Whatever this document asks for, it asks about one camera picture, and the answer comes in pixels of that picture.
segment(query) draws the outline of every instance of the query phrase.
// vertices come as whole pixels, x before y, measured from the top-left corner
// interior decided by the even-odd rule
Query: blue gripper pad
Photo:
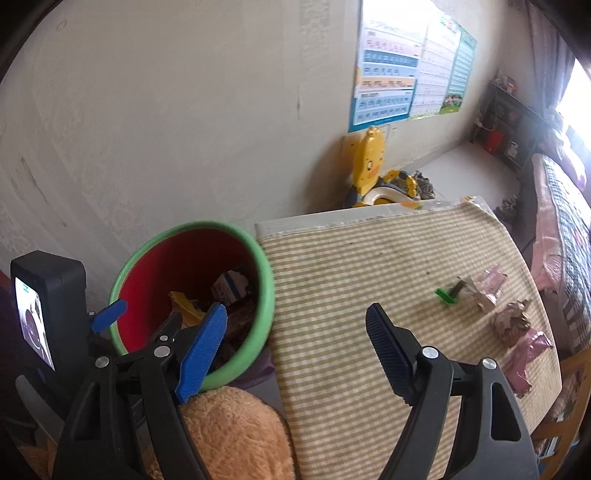
[[[124,299],[116,300],[94,316],[90,329],[93,333],[100,333],[115,323],[125,312],[127,312],[127,302]]]
[[[216,303],[207,311],[197,338],[189,348],[180,368],[180,379],[175,390],[178,401],[186,403],[191,395],[199,393],[207,371],[222,343],[228,315],[226,307]]]
[[[402,397],[408,405],[413,406],[417,401],[417,392],[413,383],[413,365],[396,339],[394,333],[396,328],[379,303],[374,303],[367,309],[365,329],[390,386],[396,395]]]

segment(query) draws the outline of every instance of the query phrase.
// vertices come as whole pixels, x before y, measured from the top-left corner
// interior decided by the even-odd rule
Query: wooden chair
[[[556,474],[583,421],[591,395],[591,347],[560,362],[560,373],[563,379],[578,370],[582,371],[581,385],[569,418],[563,421],[541,423],[531,434],[532,440],[561,437],[554,454],[541,460],[542,463],[546,463],[546,466],[540,475],[540,480],[550,480]]]

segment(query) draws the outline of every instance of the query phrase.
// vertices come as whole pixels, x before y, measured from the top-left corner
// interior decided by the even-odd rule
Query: wall poster
[[[349,131],[408,118],[429,0],[363,0]]]
[[[457,112],[475,48],[431,0],[363,0],[349,132]]]
[[[476,39],[462,28],[460,46],[457,49],[446,97],[439,113],[453,113],[460,109],[464,101],[475,53]]]

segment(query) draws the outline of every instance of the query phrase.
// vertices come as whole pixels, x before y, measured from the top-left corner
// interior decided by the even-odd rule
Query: floor
[[[491,209],[519,192],[515,173],[480,145],[466,142],[420,169],[437,198],[456,200],[479,195]]]

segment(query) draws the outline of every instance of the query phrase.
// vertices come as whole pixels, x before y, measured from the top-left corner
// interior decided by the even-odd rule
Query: pink plastic bag
[[[522,398],[531,389],[525,373],[526,365],[538,358],[547,348],[554,348],[554,345],[544,332],[537,332],[533,328],[529,329],[517,342],[509,362],[503,368],[503,373],[517,397]]]

